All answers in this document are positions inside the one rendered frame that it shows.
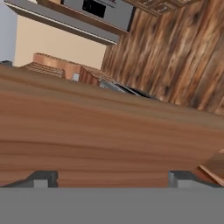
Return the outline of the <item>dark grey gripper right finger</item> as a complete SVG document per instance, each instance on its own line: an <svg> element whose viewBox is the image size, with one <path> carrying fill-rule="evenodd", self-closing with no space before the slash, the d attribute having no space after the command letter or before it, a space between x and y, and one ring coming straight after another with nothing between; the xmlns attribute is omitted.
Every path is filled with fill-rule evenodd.
<svg viewBox="0 0 224 224"><path fill-rule="evenodd" d="M202 180L190 171L169 171L168 186L173 188L194 188L194 187L220 188L218 184Z"/></svg>

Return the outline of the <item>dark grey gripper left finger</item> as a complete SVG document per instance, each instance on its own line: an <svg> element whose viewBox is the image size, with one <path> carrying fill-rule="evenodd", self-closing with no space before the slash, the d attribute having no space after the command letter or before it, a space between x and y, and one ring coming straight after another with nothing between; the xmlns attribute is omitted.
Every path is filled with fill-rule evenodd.
<svg viewBox="0 0 224 224"><path fill-rule="evenodd" d="M4 187L55 188L59 186L58 177L57 171L35 171L27 178L9 183Z"/></svg>

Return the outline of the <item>brown wooden cupboard front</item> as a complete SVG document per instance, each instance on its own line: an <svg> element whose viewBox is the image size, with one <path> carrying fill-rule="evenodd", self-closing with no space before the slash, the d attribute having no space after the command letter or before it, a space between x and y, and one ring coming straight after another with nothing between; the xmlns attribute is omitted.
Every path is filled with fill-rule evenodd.
<svg viewBox="0 0 224 224"><path fill-rule="evenodd" d="M224 148L212 158L192 170L199 179L224 186Z"/></svg>

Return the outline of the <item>grey and black hob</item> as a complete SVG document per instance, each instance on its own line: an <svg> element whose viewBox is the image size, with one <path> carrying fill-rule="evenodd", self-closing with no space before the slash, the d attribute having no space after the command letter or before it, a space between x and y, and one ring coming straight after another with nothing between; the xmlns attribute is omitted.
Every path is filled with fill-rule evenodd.
<svg viewBox="0 0 224 224"><path fill-rule="evenodd" d="M133 88L133 87L127 87L127 86L124 86L124 85L122 85L118 82L113 82L113 81L109 81L109 80L100 79L100 87L101 88L107 88L107 89L117 91L117 92L127 93L127 94L130 94L130 95L142 96L144 98L155 100L154 96L146 94L142 90L139 90L139 89L136 89L136 88Z"/></svg>

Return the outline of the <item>brown base cupboard run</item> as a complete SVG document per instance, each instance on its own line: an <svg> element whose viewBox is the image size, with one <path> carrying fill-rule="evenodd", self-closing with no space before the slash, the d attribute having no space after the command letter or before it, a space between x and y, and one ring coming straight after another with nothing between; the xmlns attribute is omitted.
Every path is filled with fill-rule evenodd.
<svg viewBox="0 0 224 224"><path fill-rule="evenodd" d="M97 68L60 59L41 52L35 52L33 54L33 61L23 65L22 68L93 86L100 86L101 80L112 83L116 82Z"/></svg>

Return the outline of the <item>grey range hood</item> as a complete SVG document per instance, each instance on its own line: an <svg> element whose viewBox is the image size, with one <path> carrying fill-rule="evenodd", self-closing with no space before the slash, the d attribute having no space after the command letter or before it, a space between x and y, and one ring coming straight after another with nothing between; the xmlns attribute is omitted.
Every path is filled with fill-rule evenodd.
<svg viewBox="0 0 224 224"><path fill-rule="evenodd" d="M123 0L3 0L30 18L105 46L130 32L136 8Z"/></svg>

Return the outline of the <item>wooden wall cupboards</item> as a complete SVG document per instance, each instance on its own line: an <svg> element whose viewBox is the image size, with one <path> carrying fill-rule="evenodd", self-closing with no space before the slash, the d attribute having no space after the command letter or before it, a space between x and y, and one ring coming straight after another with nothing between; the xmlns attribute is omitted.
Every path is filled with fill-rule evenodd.
<svg viewBox="0 0 224 224"><path fill-rule="evenodd" d="M178 10L200 0L123 0L155 17Z"/></svg>

